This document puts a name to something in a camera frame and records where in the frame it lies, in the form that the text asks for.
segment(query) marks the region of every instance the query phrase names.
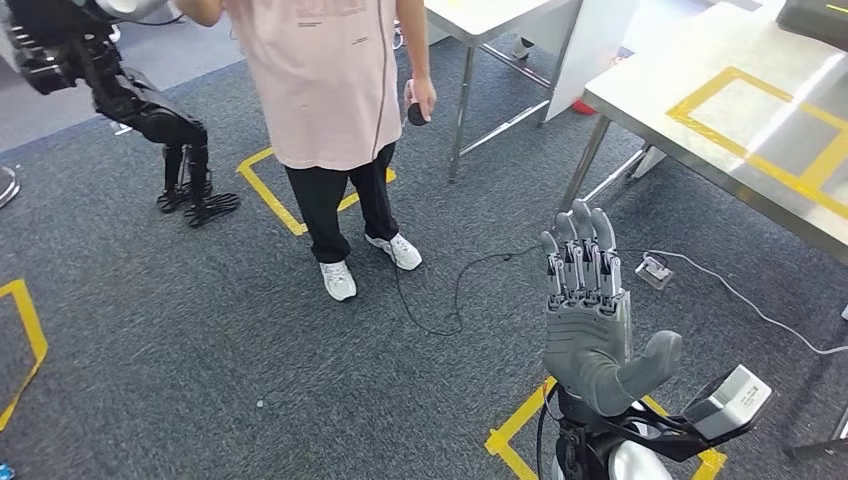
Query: white cable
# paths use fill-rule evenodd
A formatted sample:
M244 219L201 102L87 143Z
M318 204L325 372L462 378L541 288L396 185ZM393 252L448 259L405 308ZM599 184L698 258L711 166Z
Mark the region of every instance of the white cable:
M795 330L793 330L791 327L788 327L788 326L786 326L786 325L784 325L784 324L782 324L782 323L778 322L777 320L773 320L773 319L771 319L771 318L767 317L765 314L763 314L763 312L759 309L759 307L757 307L756 305L754 305L754 302L752 302L752 301L748 300L748 299L747 299L744 295L742 295L741 293L737 292L735 288L731 287L731 286L730 286L730 284L729 284L729 283L727 283L727 281L724 279L724 277L722 277L721 275L719 275L719 274L717 274L717 273L713 272L712 270L706 269L706 268L704 268L704 267L702 267L702 266L698 265L697 263L695 263L692 259L690 259L690 258L689 258L689 257L687 257L686 255L681 255L681 254L679 254L679 253L672 253L672 252L664 252L664 251L662 251L662 250L648 250L647 252L645 252L645 253L642 255L642 257L643 257L643 258L644 258L644 257L647 257L649 253L656 253L656 254L658 254L658 255L664 255L664 256L667 256L667 257L682 258L683 260L686 260L687 262L689 262L689 263L690 263L693 267L697 268L698 270L700 270L700 271L702 271L702 272L704 272L704 273L708 273L708 274L710 274L710 275L712 275L712 276L716 277L717 279L719 279L719 281L721 281L721 283L722 283L722 284L724 284L724 286L725 286L725 287L727 287L727 289L728 289L728 290L730 290L730 292L731 292L731 293L733 293L734 295L736 295L737 297L739 297L739 298L740 298L743 302L745 302L745 303L747 303L748 305L750 305L750 306L751 306L751 308L753 308L753 309L754 309L754 311L755 311L755 312L757 312L757 315L759 315L759 316L760 316L760 318L762 318L763 320L765 320L765 321L767 321L767 322L771 323L772 325L777 325L778 327L780 327L780 328L782 328L782 329L784 329L784 330L788 331L789 333L791 333L791 334L795 335L796 337L800 338L800 339L801 339L801 341L802 341L802 342L804 342L804 344L806 344L806 345L807 345L807 347L809 347L809 349L810 349L810 350L812 350L812 351L816 352L816 353L817 353L817 354L819 354L819 355L831 355L831 354L834 354L834 353L839 353L839 352L845 352L845 351L848 351L848 345L844 345L844 346L842 346L842 347L831 348L830 350L819 350L818 348L814 347L814 346L813 346L813 345L812 345L809 341L807 341L807 339L806 339L806 338L804 338L804 336L803 336L803 335L801 335L800 333L796 332L796 331L795 331Z

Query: white sneaker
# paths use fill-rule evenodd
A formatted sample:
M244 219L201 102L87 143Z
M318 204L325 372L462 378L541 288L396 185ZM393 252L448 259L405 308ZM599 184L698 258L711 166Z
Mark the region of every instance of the white sneaker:
M371 238L368 235L365 235L365 239L371 245L386 252L395 265L402 270L415 270L418 265L421 265L421 254L418 249L399 233L390 242L381 238Z
M341 302L356 296L356 282L353 275L347 269L347 264L342 260L338 263L319 263L321 275L324 276L324 287L327 293L335 300Z
M530 58L530 49L524 46L524 42L520 37L515 41L515 46L512 49L512 56L515 57L516 60L527 60Z

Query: robot thumb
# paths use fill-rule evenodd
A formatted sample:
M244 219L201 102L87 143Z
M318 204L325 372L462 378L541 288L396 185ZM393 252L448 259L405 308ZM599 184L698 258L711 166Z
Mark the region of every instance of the robot thumb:
M625 365L596 365L591 381L584 382L583 400L598 414L614 417L633 402L653 392L680 368L683 338L670 331L657 332L639 358Z

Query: black pants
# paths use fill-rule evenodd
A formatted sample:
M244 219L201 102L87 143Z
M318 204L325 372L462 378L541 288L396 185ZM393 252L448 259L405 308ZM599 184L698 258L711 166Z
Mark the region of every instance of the black pants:
M286 167L300 213L312 236L312 253L319 262L341 262L350 254L350 244L339 230L337 212L348 178L359 194L365 233L383 240L397 235L397 222L392 217L386 192L386 169L394 153L395 144L390 143L380 150L373 162L349 171Z

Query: yellow tape marking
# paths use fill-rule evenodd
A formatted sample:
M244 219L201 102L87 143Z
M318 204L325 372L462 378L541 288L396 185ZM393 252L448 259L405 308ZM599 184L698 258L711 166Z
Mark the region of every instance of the yellow tape marking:
M283 222L283 225L288 227L288 229L291 230L291 232L295 236L303 235L304 233L309 231L306 228L306 224L301 223L299 220L297 220L294 215L292 215L292 213L289 212L289 210L284 207L279 200L277 200L277 197L274 196L273 193L271 193L271 190L268 188L267 185L265 185L265 182L263 182L259 178L259 176L256 175L256 172L253 171L253 165L255 165L261 160L270 157L271 155L273 155L273 153L274 152L270 148L266 148L261 152L251 155L239 164L238 168L236 168L236 172L241 173L242 176L244 176L245 180L247 180L247 183L249 183L250 186L253 187L254 190L256 190L256 193L259 194L259 197L265 202L266 205L268 205L268 208L270 208L271 211L274 212L275 215L277 215L277 218L279 218L280 221ZM396 178L397 174L394 170L392 170L391 168L386 169L386 183L391 183ZM339 203L338 211L341 212L342 210L350 208L358 201L359 194L357 194L356 192L351 193L350 195L343 198L341 203Z
M12 412L15 411L15 407L21 399L21 394L24 392L27 385L29 385L29 382L35 376L35 373L38 372L38 368L41 367L44 357L47 356L47 339L44 338L44 333L41 331L41 324L38 322L38 316L35 314L35 307L32 305L32 298L29 296L29 291L27 290L24 281L15 280L3 287L0 287L0 298L9 294L12 295L12 299L18 307L18 314L21 317L21 322L24 324L24 331L26 332L27 339L29 340L32 354L35 356L35 363L26 378L24 378L23 384L18 387L15 394L12 396L12 402L5 410L3 410L3 414L0 415L0 432L6 428L6 424L12 417Z
M544 385L540 386L530 395L518 410L507 419L507 421L498 429L489 431L489 439L486 440L484 446L490 455L498 455L507 464L507 466L515 473L520 480L538 480L536 472L530 468L527 463L518 455L518 453L509 445L512 437L521 430L527 422L533 418L545 403L544 392L550 392L551 388L556 384L553 377L548 377ZM657 402L650 397L643 399L648 406L654 409L657 413L668 415ZM701 465L695 471L692 480L713 480L718 474L718 471L724 466L727 460L727 455L718 452L711 448L698 455L701 460Z
M804 173L802 173L800 177L796 177L795 175L769 162L762 155L749 152L742 145L739 145L733 140L691 117L691 114L695 109L700 107L704 102L735 80L747 82L750 85L785 102L793 101L791 94L780 90L774 85L745 73L738 68L728 67L715 78L707 82L703 87L699 88L678 105L674 106L668 111L668 115L737 157L746 160L751 165L765 172L798 194L845 218L848 218L848 205L839 202L830 195L821 191L821 186L845 160L846 155L848 155L848 121L826 112L810 103L803 102L799 105L798 108L801 111L836 128L840 131L840 133L833 142L831 142L831 144L828 145L807 167Z
M499 455L521 480L538 480L538 477L536 472L527 466L527 463L513 450L509 441L542 408L545 403L544 389L547 388L550 391L554 384L556 384L556 380L553 377L548 377L544 385L537 388L533 395L530 395L530 398L518 407L518 410L507 419L501 428L489 431L489 439L485 443L486 450L490 455Z
M848 8L837 7L836 5L827 4L827 8L831 8L837 12L848 13Z

